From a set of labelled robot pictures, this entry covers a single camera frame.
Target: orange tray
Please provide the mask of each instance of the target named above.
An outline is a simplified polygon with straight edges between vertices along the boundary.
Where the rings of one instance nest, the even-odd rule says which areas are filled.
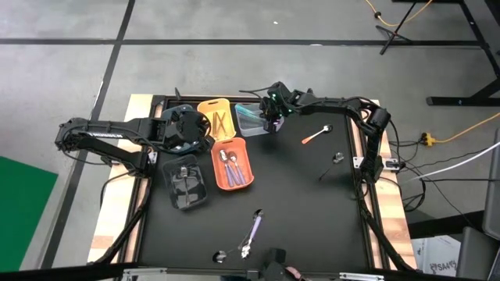
[[[228,176],[230,175],[227,175],[226,166],[224,165],[224,162],[220,159],[221,150],[224,150],[226,152],[226,155],[230,154],[231,152],[236,154],[237,156],[236,163],[240,167],[241,173],[245,178],[245,183],[239,185],[234,183],[232,187],[230,186],[228,180]],[[212,148],[212,162],[213,162],[213,169],[215,170],[216,173],[217,186],[219,186],[224,190],[231,191],[244,188],[247,187],[254,180],[252,169],[250,168],[250,161],[248,160],[245,140],[240,137],[235,137],[230,140],[216,142]],[[231,160],[229,160],[227,164],[232,169],[235,176],[238,176],[239,173],[238,170],[236,169],[235,164]]]
[[[197,110],[205,114],[209,119],[212,125],[210,136],[216,141],[229,140],[236,135],[229,100],[226,98],[200,102]]]

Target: white cable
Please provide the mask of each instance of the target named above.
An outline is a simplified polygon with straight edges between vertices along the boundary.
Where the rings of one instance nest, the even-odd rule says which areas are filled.
[[[438,174],[438,173],[442,173],[442,172],[445,172],[445,171],[448,171],[448,170],[454,169],[454,168],[456,168],[456,167],[458,167],[458,166],[461,166],[461,165],[463,165],[463,164],[466,164],[467,162],[471,162],[471,161],[473,161],[473,160],[474,160],[474,159],[476,159],[476,158],[479,158],[480,156],[482,156],[482,155],[484,155],[484,154],[488,153],[490,150],[492,150],[492,149],[496,148],[496,147],[497,147],[497,146],[499,146],[499,145],[500,145],[500,141],[499,141],[498,143],[496,143],[496,144],[493,144],[491,147],[489,147],[489,149],[487,149],[487,150],[485,150],[485,151],[481,152],[480,154],[475,155],[475,156],[473,156],[473,157],[471,157],[471,158],[469,158],[469,159],[467,159],[467,160],[465,160],[465,161],[462,161],[462,162],[460,162],[459,164],[453,165],[453,166],[448,167],[448,168],[440,169],[440,170],[438,170],[438,171],[436,171],[436,172],[427,173],[427,174],[422,175],[422,176],[416,176],[416,177],[414,177],[414,178],[412,178],[412,179],[410,179],[410,180],[407,180],[407,181],[406,181],[406,183],[408,183],[408,182],[410,182],[410,181],[413,181],[413,180],[418,180],[418,179],[421,179],[421,178],[426,177],[426,176],[432,176],[432,175],[435,175],[435,174]]]

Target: wooden table frame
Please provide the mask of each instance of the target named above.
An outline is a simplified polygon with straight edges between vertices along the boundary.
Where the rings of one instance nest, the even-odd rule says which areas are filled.
[[[128,121],[133,118],[148,117],[152,110],[153,97],[153,94],[132,94],[130,96],[124,120]],[[162,111],[162,106],[156,106],[154,111],[155,117],[159,117]],[[352,133],[355,143],[355,151],[357,154],[356,156],[363,156],[362,139],[359,136],[359,130],[354,123],[352,123]],[[132,144],[128,140],[119,140],[118,147],[127,151],[140,151],[142,149],[141,146]],[[384,132],[383,135],[380,155],[383,158],[391,157],[391,149],[389,148],[386,132]],[[122,165],[113,166],[111,168],[109,178],[124,172],[125,168]],[[390,171],[383,171],[381,176],[397,182],[396,175]],[[135,178],[132,176],[123,176],[110,182],[106,187],[97,226],[95,228],[94,238],[92,240],[91,249],[87,259],[88,261],[95,261],[100,258],[105,253],[106,249],[111,246],[118,235],[120,235],[130,211],[130,201],[133,199],[134,180]],[[135,200],[137,202],[135,208],[142,201],[147,183],[147,180],[142,180],[139,183],[140,188],[137,194],[137,200]],[[405,212],[403,210],[398,187],[388,180],[380,179],[376,183],[375,188],[377,194],[376,199],[380,210],[380,218],[385,235],[389,241],[391,241],[392,246],[402,256],[405,262],[413,268],[416,268],[416,261],[413,256],[413,248],[409,237]],[[371,211],[372,201],[366,200],[366,203]],[[123,257],[124,261],[134,260],[134,249],[138,238],[139,225],[140,223],[136,225],[129,237],[127,251]],[[373,253],[373,263],[376,268],[380,269],[382,268],[380,247],[377,242],[377,238],[371,230],[370,241]],[[116,262],[117,257],[118,255],[113,259],[113,262]]]

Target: metal bracket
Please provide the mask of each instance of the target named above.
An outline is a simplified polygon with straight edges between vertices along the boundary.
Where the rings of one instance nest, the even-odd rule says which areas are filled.
[[[353,281],[384,281],[383,276],[347,272],[341,272],[340,279]]]
[[[359,169],[361,162],[363,162],[364,157],[353,157],[352,163],[355,169]],[[398,159],[396,158],[382,158],[382,164],[384,164],[384,170],[397,171],[399,170]]]
[[[133,276],[152,276],[152,275],[160,275],[166,274],[167,268],[160,269],[125,269],[123,270],[123,277],[126,277],[127,280]]]
[[[148,157],[149,157],[149,162],[151,164],[156,164],[156,159],[158,158],[158,152],[149,152]]]

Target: yellow tray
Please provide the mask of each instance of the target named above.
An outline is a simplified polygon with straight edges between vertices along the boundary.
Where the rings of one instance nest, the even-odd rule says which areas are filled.
[[[216,141],[226,141],[236,136],[229,100],[217,98],[203,101],[198,104],[197,110],[209,119],[212,125],[210,136]]]

